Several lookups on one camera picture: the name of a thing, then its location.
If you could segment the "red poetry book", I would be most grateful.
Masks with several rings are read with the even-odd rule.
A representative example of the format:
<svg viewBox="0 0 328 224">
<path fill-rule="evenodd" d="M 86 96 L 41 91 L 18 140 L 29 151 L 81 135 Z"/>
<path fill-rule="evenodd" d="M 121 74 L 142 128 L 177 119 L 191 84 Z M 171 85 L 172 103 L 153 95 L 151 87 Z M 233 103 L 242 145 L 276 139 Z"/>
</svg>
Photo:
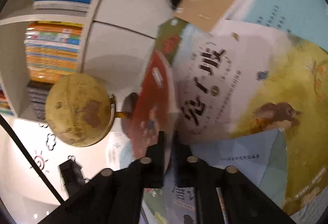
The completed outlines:
<svg viewBox="0 0 328 224">
<path fill-rule="evenodd" d="M 134 159 L 144 157 L 148 146 L 157 143 L 159 131 L 172 134 L 170 129 L 177 111 L 171 67 L 161 52 L 154 51 L 128 128 Z"/>
</svg>

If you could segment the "white yellow rabbit book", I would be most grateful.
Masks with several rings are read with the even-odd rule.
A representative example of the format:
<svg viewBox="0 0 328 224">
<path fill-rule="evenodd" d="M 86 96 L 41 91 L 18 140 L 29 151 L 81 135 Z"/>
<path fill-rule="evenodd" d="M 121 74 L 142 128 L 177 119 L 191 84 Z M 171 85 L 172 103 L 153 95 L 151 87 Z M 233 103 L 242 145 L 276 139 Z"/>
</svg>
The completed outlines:
<svg viewBox="0 0 328 224">
<path fill-rule="evenodd" d="M 192 24 L 173 56 L 185 143 L 237 167 L 288 215 L 326 206 L 327 52 L 257 24 Z"/>
</svg>

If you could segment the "yellow antique globe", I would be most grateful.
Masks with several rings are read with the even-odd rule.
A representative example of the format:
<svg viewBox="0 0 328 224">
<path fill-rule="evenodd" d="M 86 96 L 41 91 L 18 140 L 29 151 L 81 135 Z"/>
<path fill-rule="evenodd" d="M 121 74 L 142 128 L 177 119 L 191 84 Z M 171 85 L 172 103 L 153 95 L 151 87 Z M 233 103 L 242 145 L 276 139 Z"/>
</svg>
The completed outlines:
<svg viewBox="0 0 328 224">
<path fill-rule="evenodd" d="M 45 117 L 52 132 L 64 143 L 88 147 L 103 140 L 114 122 L 114 97 L 95 78 L 71 74 L 48 93 Z"/>
</svg>

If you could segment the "dark wooden globe base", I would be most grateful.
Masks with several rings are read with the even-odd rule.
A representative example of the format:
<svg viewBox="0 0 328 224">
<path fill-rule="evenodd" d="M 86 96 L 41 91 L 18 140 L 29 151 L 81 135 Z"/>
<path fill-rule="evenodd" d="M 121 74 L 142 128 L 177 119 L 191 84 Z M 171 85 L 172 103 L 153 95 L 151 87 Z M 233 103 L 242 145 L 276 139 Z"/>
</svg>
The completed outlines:
<svg viewBox="0 0 328 224">
<path fill-rule="evenodd" d="M 125 135 L 128 135 L 128 130 L 132 120 L 132 115 L 138 101 L 138 93 L 132 92 L 125 97 L 121 111 L 127 114 L 127 117 L 121 118 L 121 128 Z"/>
</svg>

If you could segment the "lower shelf book row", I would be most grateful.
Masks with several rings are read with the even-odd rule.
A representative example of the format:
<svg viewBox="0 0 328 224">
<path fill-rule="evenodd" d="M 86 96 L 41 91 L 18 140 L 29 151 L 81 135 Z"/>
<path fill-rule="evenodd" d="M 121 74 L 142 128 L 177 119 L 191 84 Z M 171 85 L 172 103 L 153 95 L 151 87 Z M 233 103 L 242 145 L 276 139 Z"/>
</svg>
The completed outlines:
<svg viewBox="0 0 328 224">
<path fill-rule="evenodd" d="M 30 79 L 50 84 L 76 73 L 83 25 L 34 21 L 26 28 L 24 46 Z"/>
</svg>

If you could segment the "light blue cover book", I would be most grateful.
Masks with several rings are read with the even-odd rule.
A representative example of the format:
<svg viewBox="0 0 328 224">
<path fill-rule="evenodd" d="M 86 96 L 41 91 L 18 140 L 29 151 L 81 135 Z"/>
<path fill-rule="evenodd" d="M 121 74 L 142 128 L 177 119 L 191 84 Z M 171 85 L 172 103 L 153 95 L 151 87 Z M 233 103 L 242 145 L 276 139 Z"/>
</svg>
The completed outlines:
<svg viewBox="0 0 328 224">
<path fill-rule="evenodd" d="M 274 27 L 327 49 L 325 0 L 246 0 L 228 19 Z"/>
</svg>

